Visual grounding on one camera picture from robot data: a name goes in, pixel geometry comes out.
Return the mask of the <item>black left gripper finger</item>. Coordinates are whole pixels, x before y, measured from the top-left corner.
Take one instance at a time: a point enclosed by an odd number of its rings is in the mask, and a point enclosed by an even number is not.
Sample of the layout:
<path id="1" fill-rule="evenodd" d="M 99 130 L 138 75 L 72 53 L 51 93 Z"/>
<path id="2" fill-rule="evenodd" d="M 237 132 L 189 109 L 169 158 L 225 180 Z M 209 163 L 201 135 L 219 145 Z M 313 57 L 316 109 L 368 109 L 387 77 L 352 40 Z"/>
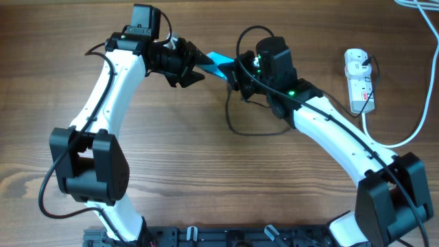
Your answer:
<path id="1" fill-rule="evenodd" d="M 196 65 L 212 65 L 213 60 L 202 53 L 192 42 L 187 43 L 189 53 L 194 57 Z"/>
<path id="2" fill-rule="evenodd" d="M 195 71 L 186 72 L 184 76 L 179 79 L 179 84 L 182 88 L 187 88 L 196 82 L 202 81 L 205 79 L 205 75 L 202 73 L 198 73 Z"/>

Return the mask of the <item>blue Galaxy smartphone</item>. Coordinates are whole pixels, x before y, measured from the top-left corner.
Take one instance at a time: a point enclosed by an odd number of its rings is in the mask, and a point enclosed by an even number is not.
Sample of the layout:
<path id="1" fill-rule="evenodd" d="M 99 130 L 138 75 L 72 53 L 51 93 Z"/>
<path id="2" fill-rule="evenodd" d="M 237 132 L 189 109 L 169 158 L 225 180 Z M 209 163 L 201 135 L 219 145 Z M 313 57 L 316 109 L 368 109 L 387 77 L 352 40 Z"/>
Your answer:
<path id="1" fill-rule="evenodd" d="M 219 70 L 218 66 L 232 63 L 234 60 L 214 51 L 209 52 L 206 56 L 213 61 L 213 64 L 198 65 L 198 67 L 204 72 L 213 74 L 223 80 L 227 80 L 226 75 Z"/>

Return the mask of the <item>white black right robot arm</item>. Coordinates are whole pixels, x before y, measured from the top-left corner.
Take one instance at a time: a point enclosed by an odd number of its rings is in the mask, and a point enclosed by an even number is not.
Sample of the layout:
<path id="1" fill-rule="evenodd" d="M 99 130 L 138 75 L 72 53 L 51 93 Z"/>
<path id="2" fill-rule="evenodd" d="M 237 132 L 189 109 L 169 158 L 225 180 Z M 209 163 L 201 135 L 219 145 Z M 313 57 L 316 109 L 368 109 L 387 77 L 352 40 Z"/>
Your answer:
<path id="1" fill-rule="evenodd" d="M 264 94 L 274 114 L 312 138 L 357 187 L 355 209 L 329 224 L 340 246 L 388 246 L 434 216 L 425 166 L 413 153 L 399 156 L 378 146 L 339 114 L 323 92 L 299 79 L 284 38 L 270 36 L 255 51 L 236 53 L 230 75 L 244 95 Z"/>

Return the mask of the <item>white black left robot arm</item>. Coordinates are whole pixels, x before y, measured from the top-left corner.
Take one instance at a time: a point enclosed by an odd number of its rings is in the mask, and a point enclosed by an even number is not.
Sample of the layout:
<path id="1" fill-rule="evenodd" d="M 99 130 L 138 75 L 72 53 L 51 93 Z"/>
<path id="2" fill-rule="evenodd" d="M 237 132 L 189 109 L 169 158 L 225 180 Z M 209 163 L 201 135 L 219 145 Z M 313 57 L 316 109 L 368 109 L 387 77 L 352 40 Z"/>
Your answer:
<path id="1" fill-rule="evenodd" d="M 138 85 L 151 73 L 172 87 L 186 88 L 204 79 L 194 67 L 212 60 L 193 43 L 169 36 L 160 40 L 165 13 L 135 4 L 131 23 L 104 43 L 104 65 L 87 103 L 68 128 L 49 138 L 55 176 L 62 193 L 94 211 L 105 226 L 99 239 L 110 246 L 153 246 L 144 217 L 127 195 L 130 169 L 118 142 L 128 105 Z"/>

